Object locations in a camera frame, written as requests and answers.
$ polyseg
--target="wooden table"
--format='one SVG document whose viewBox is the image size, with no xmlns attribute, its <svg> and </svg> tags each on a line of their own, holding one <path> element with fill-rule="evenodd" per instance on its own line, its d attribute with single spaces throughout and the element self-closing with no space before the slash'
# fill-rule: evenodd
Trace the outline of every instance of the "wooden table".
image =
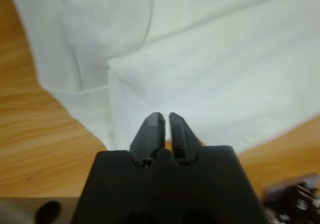
<svg viewBox="0 0 320 224">
<path fill-rule="evenodd" d="M 104 146 L 39 87 L 11 0 L 0 0 L 0 197 L 79 196 Z M 320 171 L 320 117 L 239 155 L 260 196 Z"/>
</svg>

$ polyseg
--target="white towel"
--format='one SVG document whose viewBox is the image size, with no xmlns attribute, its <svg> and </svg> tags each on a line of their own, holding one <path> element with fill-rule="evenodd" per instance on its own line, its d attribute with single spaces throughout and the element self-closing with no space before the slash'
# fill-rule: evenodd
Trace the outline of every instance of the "white towel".
<svg viewBox="0 0 320 224">
<path fill-rule="evenodd" d="M 109 150 L 153 111 L 237 152 L 319 113 L 319 0 L 14 1 L 41 85 Z"/>
</svg>

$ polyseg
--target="screw hole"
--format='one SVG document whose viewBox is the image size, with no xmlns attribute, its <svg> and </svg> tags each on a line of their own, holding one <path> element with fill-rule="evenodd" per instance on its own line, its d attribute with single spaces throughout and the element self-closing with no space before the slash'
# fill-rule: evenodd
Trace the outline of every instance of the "screw hole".
<svg viewBox="0 0 320 224">
<path fill-rule="evenodd" d="M 48 202 L 35 213 L 35 224 L 52 224 L 61 214 L 61 205 L 58 202 Z"/>
</svg>

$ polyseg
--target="table surface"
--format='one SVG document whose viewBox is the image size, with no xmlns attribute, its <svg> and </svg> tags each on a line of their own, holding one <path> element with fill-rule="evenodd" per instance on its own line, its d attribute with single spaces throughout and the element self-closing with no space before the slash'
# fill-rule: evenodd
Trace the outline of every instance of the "table surface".
<svg viewBox="0 0 320 224">
<path fill-rule="evenodd" d="M 38 85 L 12 1 L 0 3 L 0 197 L 79 196 L 105 147 Z M 239 155 L 258 196 L 320 171 L 319 130 L 320 117 Z"/>
</svg>

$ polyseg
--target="white cloth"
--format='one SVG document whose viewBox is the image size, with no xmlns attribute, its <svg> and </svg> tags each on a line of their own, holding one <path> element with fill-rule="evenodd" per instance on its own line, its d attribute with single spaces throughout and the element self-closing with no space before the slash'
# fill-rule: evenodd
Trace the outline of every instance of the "white cloth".
<svg viewBox="0 0 320 224">
<path fill-rule="evenodd" d="M 236 152 L 319 113 L 320 0 L 14 1 L 40 84 L 109 150 L 153 111 Z"/>
</svg>

